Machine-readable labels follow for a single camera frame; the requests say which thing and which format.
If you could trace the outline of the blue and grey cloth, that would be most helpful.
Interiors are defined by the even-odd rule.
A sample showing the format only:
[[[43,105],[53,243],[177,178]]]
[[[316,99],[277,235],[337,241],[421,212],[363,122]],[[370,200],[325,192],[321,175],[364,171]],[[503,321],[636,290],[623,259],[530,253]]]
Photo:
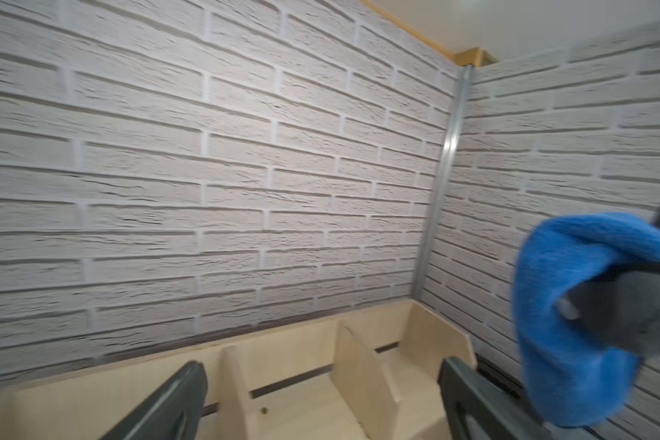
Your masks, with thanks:
[[[660,210],[548,219],[526,238],[511,285],[522,379],[539,415],[596,425],[660,356]]]

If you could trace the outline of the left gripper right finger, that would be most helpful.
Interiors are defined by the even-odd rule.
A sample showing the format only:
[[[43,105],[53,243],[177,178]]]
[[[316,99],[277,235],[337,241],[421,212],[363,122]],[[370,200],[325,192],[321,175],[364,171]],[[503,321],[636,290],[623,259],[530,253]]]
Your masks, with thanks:
[[[443,359],[438,385],[454,439],[550,439],[511,397],[458,357]]]

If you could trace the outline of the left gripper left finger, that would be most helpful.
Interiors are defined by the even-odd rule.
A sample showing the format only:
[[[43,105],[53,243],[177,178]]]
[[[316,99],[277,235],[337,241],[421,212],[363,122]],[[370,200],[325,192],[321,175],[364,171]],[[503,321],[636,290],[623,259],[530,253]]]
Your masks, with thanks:
[[[207,389],[204,365],[189,361],[101,439],[194,439]]]

